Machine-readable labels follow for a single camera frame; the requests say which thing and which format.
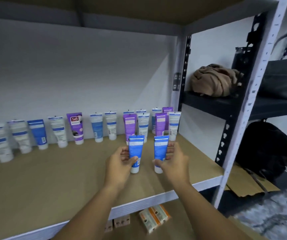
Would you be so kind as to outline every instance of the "purple tube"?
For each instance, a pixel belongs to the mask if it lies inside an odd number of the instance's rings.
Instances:
[[[84,142],[83,128],[82,128],[82,113],[68,113],[68,122],[72,131],[72,135],[77,145],[81,145]]]
[[[169,130],[169,112],[173,112],[173,111],[174,111],[173,107],[163,107],[162,108],[162,112],[167,113],[167,115],[165,117],[165,132],[167,132],[167,133]]]
[[[163,136],[165,133],[167,113],[156,113],[156,136]]]
[[[135,113],[124,114],[123,118],[125,123],[125,140],[126,144],[129,145],[129,136],[135,135],[136,132],[137,115]]]

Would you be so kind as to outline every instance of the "brown cloth bundle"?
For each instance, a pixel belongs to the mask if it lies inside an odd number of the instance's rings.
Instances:
[[[194,92],[212,97],[225,97],[230,95],[231,89],[237,84],[237,77],[240,75],[242,73],[235,69],[210,64],[200,67],[193,73],[190,80]]]

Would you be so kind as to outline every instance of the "gray bag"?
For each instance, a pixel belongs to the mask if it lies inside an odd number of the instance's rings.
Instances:
[[[280,37],[275,45],[287,37]],[[287,99],[287,59],[269,61],[259,89],[259,94],[266,97]]]

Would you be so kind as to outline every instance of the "hand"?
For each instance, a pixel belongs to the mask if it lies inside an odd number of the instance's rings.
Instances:
[[[131,166],[138,160],[137,156],[129,158],[129,148],[119,147],[106,160],[105,187],[122,190],[129,177]]]
[[[190,184],[189,158],[181,151],[179,144],[177,142],[169,142],[167,153],[173,153],[173,156],[166,156],[165,161],[155,159],[153,160],[154,164],[161,167],[175,189],[182,184]]]

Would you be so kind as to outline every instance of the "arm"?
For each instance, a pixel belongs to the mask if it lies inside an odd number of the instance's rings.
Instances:
[[[189,182],[188,157],[177,142],[169,142],[166,161],[154,160],[162,168],[182,202],[198,239],[250,240],[215,209]]]
[[[131,166],[128,147],[120,147],[106,160],[104,185],[52,240],[102,239],[114,201],[124,188]]]

